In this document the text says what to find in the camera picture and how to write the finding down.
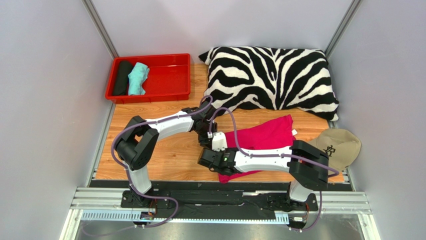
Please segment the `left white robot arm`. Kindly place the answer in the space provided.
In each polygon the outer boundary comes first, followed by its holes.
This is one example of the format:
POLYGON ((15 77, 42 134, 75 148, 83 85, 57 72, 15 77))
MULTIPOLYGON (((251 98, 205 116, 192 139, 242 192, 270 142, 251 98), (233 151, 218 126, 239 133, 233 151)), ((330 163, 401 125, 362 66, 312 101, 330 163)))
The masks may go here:
POLYGON ((113 140, 111 149, 114 160, 126 171, 130 188, 141 196, 152 188, 147 164, 159 140, 194 131, 200 146, 211 150, 213 137, 208 131, 215 111, 216 108, 204 103, 157 119, 134 116, 113 140))

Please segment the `magenta t shirt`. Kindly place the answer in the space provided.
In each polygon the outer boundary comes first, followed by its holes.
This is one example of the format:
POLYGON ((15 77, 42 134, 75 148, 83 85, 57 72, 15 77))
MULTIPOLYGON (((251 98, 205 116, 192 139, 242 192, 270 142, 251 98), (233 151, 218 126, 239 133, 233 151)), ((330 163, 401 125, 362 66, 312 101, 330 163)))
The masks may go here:
POLYGON ((292 133, 293 118, 281 116, 260 125, 237 131, 239 146, 246 150, 273 150, 291 146, 296 139, 292 133))

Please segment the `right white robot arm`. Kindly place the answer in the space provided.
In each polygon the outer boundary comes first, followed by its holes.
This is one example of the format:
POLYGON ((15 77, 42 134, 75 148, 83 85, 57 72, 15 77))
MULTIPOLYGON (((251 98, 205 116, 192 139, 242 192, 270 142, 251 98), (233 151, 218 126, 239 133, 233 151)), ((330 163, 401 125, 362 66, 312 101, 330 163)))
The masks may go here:
POLYGON ((305 202, 312 192, 326 191, 331 171, 329 156, 302 140, 276 149, 228 147, 216 151, 204 148, 197 163, 226 176, 253 171, 289 173, 294 180, 287 192, 294 202, 305 202))

